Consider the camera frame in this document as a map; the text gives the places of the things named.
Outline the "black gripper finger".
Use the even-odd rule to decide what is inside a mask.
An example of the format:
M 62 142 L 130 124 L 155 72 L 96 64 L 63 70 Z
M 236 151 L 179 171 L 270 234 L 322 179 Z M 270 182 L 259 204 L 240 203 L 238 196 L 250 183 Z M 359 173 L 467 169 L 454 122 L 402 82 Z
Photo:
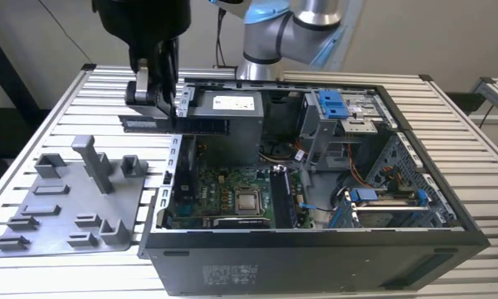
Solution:
M 175 84 L 178 81 L 178 38 L 171 39 L 166 43 L 166 103 L 170 106 L 170 117 L 175 117 L 174 97 L 175 97 Z
M 168 124 L 176 123 L 175 117 L 170 117 L 170 106 L 166 103 L 166 43 L 159 42 L 150 57 L 135 59 L 132 69 L 135 73 L 134 81 L 127 82 L 124 93 L 124 104 L 130 107 L 148 107 L 166 115 Z

